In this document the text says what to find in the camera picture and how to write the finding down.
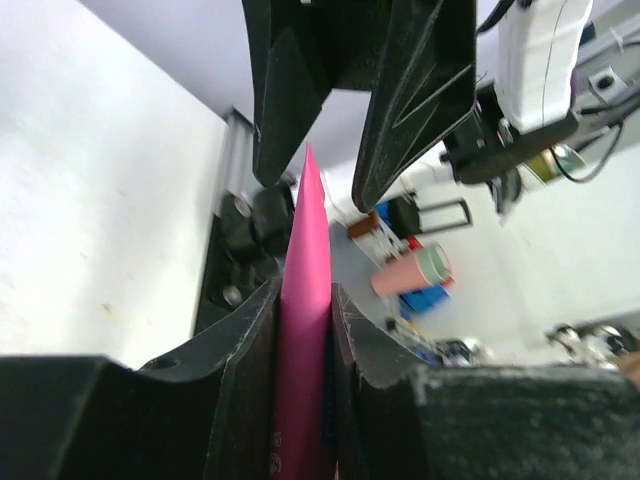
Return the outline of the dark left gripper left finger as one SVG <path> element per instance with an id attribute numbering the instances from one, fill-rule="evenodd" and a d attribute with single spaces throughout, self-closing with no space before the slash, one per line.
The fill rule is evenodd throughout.
<path id="1" fill-rule="evenodd" d="M 5 479 L 266 474 L 281 284 L 138 370 L 104 356 L 1 360 Z"/>

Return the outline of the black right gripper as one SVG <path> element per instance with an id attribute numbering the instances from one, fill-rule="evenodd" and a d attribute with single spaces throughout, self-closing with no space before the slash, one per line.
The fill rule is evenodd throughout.
<path id="1" fill-rule="evenodd" d="M 253 173 L 275 185 L 331 89 L 372 92 L 352 185 L 373 209 L 471 113 L 473 1 L 242 2 L 254 88 Z"/>

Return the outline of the pink toothpaste tube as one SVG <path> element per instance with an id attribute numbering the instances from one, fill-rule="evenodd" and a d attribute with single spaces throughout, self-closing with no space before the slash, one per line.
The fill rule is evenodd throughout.
<path id="1" fill-rule="evenodd" d="M 272 479 L 331 479 L 323 442 L 331 258 L 325 192 L 312 149 L 295 204 L 280 293 L 269 471 Z"/>

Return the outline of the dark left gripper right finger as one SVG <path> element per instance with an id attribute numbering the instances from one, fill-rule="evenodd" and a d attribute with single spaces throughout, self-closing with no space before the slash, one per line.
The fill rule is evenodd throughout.
<path id="1" fill-rule="evenodd" d="M 343 479 L 635 479 L 639 389 L 615 370 L 436 367 L 332 288 Z"/>

